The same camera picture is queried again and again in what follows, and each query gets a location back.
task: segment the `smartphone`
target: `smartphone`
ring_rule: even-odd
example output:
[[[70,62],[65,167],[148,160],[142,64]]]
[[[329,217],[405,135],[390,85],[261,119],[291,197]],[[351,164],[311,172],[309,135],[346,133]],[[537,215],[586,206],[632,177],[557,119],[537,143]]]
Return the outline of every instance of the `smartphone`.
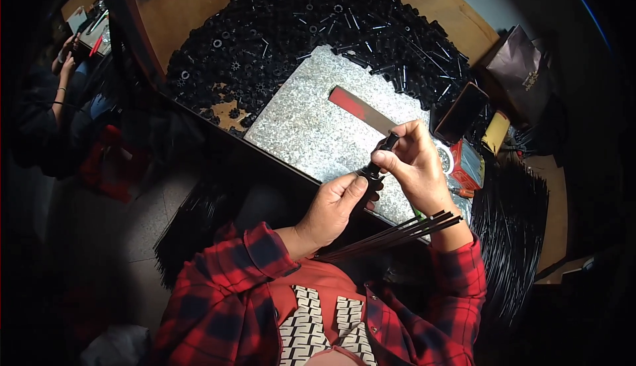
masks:
[[[447,143],[457,143],[473,125],[488,100],[488,94],[476,84],[468,82],[433,131],[433,135]]]

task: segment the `red stool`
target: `red stool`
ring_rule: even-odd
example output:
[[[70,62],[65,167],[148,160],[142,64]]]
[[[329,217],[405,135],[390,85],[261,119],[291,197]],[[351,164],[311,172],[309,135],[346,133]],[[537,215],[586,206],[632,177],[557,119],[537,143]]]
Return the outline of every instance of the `red stool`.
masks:
[[[114,182],[109,182],[103,174],[106,160],[115,168]],[[108,125],[79,167],[79,176],[88,187],[128,203],[131,200],[130,186],[141,181],[150,160],[150,153],[126,144],[122,131]]]

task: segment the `plaid shirt sleeve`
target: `plaid shirt sleeve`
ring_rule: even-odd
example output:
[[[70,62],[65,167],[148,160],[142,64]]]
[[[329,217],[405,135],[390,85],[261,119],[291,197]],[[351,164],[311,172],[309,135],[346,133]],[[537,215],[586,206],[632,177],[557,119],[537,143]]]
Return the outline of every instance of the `plaid shirt sleeve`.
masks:
[[[439,292],[429,303],[426,320],[472,356],[481,307],[486,299],[486,274],[479,239],[448,253],[429,247]]]
[[[300,268],[290,259],[280,236],[265,222],[243,235],[230,224],[218,235],[225,240],[197,253],[179,273],[156,334],[153,358],[170,354],[183,335],[227,296]]]

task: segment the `hand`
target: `hand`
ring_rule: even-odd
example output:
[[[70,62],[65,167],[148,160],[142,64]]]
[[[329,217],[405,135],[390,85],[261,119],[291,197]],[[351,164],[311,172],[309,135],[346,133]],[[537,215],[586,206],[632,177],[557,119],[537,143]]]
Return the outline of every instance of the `hand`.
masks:
[[[393,151],[375,151],[371,161],[393,174],[409,202],[426,216],[455,210],[440,156],[424,123],[411,121],[391,131],[400,136]]]
[[[298,236],[315,250],[333,242],[349,222],[354,206],[369,183],[364,177],[349,173],[320,186],[309,211],[296,225]]]
[[[71,49],[77,50],[78,45],[80,44],[80,35],[81,33],[78,32],[77,36],[75,37],[75,41],[73,41],[73,36],[66,39],[66,41],[64,42],[64,45],[62,46],[62,50],[60,51],[60,54],[65,56],[66,54],[68,54],[69,51],[71,51]]]
[[[66,55],[66,61],[62,65],[60,70],[60,78],[64,77],[68,79],[70,75],[75,71],[75,59],[71,56],[71,52]]]

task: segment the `white plastic bag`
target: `white plastic bag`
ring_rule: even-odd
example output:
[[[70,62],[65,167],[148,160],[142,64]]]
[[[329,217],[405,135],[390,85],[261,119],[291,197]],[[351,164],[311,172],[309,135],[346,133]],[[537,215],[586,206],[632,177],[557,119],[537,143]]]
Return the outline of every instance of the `white plastic bag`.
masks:
[[[83,366],[137,366],[150,346],[146,327],[111,325],[80,354]]]

